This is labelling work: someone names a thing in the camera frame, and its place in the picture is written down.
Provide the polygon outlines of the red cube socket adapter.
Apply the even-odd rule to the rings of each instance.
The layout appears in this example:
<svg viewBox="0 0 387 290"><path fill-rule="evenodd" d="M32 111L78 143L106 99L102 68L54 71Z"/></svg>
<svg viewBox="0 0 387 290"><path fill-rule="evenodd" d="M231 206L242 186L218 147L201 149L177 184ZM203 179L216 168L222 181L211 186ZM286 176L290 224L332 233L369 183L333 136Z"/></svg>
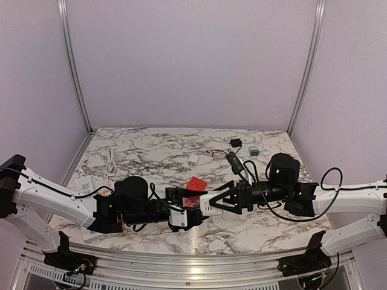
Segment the red cube socket adapter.
<svg viewBox="0 0 387 290"><path fill-rule="evenodd" d="M195 192L205 192L207 188L207 182L193 176L188 182L186 189Z"/></svg>

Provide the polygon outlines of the black adapter with cable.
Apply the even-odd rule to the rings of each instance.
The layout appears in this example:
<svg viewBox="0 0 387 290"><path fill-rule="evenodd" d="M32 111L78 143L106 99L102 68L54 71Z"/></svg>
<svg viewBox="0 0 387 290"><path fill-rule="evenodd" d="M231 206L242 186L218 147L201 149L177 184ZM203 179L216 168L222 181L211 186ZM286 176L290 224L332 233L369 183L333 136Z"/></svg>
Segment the black adapter with cable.
<svg viewBox="0 0 387 290"><path fill-rule="evenodd" d="M242 141L239 138L234 138L229 141L230 147L232 149L238 149L242 148Z"/></svg>

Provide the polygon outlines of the pink triangular power strip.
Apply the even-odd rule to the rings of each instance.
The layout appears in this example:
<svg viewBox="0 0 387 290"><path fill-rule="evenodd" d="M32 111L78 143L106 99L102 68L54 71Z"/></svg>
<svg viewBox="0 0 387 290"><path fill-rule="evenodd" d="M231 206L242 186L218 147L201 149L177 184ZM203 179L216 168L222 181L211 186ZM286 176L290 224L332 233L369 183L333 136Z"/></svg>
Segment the pink triangular power strip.
<svg viewBox="0 0 387 290"><path fill-rule="evenodd" d="M183 197L181 204L183 208L200 208L200 196Z"/></svg>

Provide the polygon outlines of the white travel adapter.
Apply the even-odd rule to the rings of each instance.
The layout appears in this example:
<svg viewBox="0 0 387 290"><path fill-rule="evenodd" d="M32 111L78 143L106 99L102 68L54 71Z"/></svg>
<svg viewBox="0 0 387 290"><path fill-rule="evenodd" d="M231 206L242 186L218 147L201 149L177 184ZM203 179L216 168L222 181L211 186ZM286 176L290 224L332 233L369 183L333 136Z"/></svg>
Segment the white travel adapter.
<svg viewBox="0 0 387 290"><path fill-rule="evenodd" d="M200 210L204 216L221 216L223 210L210 205L210 200L217 196L216 193L207 193L200 196Z"/></svg>

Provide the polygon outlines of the orange power strip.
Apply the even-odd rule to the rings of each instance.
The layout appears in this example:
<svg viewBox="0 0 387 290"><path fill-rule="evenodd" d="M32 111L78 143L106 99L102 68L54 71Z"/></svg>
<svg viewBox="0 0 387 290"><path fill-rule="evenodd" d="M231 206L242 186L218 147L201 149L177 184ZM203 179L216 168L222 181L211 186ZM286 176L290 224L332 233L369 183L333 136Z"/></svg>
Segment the orange power strip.
<svg viewBox="0 0 387 290"><path fill-rule="evenodd" d="M113 192L108 190L107 188L103 188L99 191L99 195L107 197L110 196Z"/></svg>

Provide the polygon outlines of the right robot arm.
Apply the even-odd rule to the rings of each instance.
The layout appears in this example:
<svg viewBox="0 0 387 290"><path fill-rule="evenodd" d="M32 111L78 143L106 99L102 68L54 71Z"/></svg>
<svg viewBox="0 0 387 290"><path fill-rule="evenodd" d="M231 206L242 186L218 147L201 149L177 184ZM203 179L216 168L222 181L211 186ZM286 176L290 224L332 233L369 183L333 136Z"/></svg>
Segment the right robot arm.
<svg viewBox="0 0 387 290"><path fill-rule="evenodd" d="M386 182L378 181L344 187L342 184L325 185L300 182L300 162L285 153L271 157L265 175L250 184L240 182L218 188L211 195L208 206L212 209L242 214L264 205L273 213L272 202L281 201L284 210L292 214L290 222L311 222L327 213L365 213L366 217L344 227L316 233L310 239L308 251L300 256L299 264L311 271L323 261L341 251L386 238Z"/></svg>

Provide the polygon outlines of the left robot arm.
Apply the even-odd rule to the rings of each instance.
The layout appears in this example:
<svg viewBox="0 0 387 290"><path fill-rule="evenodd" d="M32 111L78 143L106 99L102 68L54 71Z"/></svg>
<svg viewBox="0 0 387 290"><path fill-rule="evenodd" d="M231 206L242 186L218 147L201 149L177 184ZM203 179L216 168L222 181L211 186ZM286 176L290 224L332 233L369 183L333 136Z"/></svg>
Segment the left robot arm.
<svg viewBox="0 0 387 290"><path fill-rule="evenodd" d="M185 206L184 199L197 196L184 188L173 188L161 198L155 185L139 176L130 176L114 184L108 196L79 193L37 175L25 167L25 157L14 155L1 164L1 218L24 227L26 235L62 268L76 264L76 255L60 245L59 234L32 213L39 208L73 221L87 230L102 234L121 233L124 225L167 222L173 232L188 231L207 219L198 206Z"/></svg>

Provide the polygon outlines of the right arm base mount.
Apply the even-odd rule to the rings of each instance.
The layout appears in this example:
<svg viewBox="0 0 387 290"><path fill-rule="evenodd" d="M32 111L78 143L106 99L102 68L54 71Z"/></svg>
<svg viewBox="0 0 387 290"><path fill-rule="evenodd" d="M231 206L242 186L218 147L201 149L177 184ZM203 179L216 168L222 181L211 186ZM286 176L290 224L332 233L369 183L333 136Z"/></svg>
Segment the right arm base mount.
<svg viewBox="0 0 387 290"><path fill-rule="evenodd" d="M313 234L303 254L280 258L278 271L288 277L329 268L332 265L331 259L322 251L322 238L325 233L326 231L320 231Z"/></svg>

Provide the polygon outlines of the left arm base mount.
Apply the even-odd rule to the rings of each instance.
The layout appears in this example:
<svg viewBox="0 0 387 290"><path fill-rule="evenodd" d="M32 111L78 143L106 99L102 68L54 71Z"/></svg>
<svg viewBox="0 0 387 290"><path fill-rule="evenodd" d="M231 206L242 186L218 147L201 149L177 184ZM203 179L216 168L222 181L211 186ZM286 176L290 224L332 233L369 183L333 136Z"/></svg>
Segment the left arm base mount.
<svg viewBox="0 0 387 290"><path fill-rule="evenodd" d="M96 266L97 257L71 251L68 236L62 231L59 231L59 237L59 246L56 250L52 253L44 252L44 263L55 268L66 270L69 276L77 273L92 275Z"/></svg>

